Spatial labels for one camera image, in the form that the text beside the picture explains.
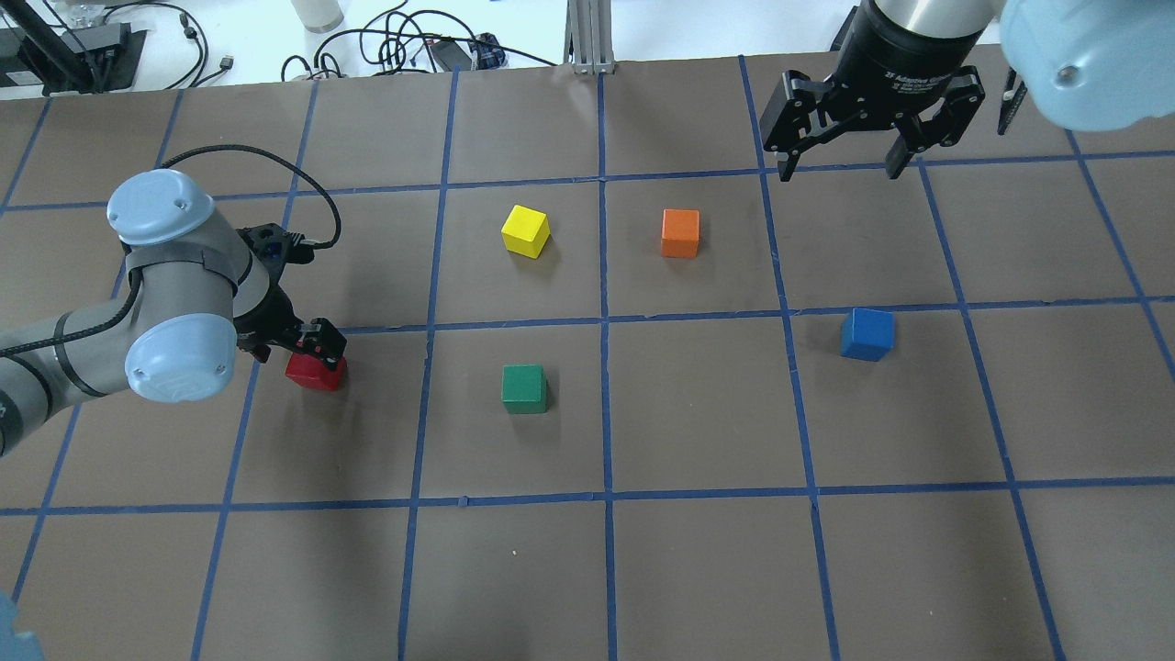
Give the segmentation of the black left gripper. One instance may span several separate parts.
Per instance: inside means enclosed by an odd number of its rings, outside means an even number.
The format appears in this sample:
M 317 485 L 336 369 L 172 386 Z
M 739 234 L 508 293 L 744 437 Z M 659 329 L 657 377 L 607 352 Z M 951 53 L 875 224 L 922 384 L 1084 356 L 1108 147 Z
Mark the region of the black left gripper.
M 239 281 L 234 298 L 234 328 L 239 350 L 256 363 L 268 363 L 271 346 L 286 348 L 294 355 L 318 360 L 327 371 L 340 371 L 348 340 L 340 328 L 325 318 L 303 322 L 280 279 L 286 270 L 264 267 L 249 250 L 251 259 Z

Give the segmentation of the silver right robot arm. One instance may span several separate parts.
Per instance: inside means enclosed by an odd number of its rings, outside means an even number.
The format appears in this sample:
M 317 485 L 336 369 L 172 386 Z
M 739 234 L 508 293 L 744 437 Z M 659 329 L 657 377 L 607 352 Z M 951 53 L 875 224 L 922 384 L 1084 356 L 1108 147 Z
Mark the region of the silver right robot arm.
M 758 121 L 761 150 L 788 181 L 805 151 L 851 131 L 897 131 L 889 177 L 956 146 L 987 95 L 967 58 L 991 22 L 1010 66 L 999 133 L 1023 97 L 1074 131 L 1170 116 L 1170 1 L 861 1 L 827 77 L 783 72 Z

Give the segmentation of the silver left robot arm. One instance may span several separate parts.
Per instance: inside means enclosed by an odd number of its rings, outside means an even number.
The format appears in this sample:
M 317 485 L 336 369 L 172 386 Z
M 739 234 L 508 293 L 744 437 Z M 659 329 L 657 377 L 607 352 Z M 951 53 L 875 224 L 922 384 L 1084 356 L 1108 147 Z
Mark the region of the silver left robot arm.
M 123 247 L 125 296 L 4 331 L 4 454 L 63 410 L 121 392 L 148 402 L 202 402 L 223 392 L 239 355 L 334 389 L 347 339 L 324 318 L 301 319 L 280 279 L 328 243 L 277 223 L 235 229 L 213 197 L 176 169 L 118 186 L 106 222 Z

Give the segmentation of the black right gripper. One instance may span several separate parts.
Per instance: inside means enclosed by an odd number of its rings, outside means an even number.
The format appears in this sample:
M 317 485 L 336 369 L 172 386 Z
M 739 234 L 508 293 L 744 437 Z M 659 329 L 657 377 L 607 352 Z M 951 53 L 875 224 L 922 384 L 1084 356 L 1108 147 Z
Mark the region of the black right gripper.
M 978 68 L 961 67 L 986 26 L 966 11 L 945 19 L 927 27 L 911 23 L 902 1 L 861 1 L 830 77 L 784 70 L 761 113 L 761 150 L 776 154 L 779 180 L 788 183 L 801 155 L 841 137 L 860 110 L 865 129 L 885 129 L 898 113 L 889 180 L 928 148 L 956 146 L 986 97 Z M 920 117 L 940 97 L 934 116 Z

